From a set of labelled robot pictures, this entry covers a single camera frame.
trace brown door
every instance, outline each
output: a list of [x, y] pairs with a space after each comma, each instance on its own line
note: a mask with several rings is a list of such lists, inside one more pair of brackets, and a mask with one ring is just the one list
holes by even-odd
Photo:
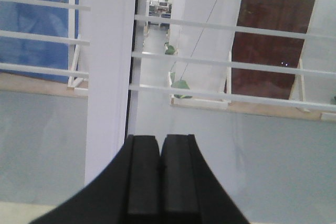
[[[242, 0], [238, 26], [306, 33], [315, 0]], [[304, 40], [236, 33], [233, 61], [297, 67]], [[232, 93], [288, 99], [295, 76], [232, 70]]]

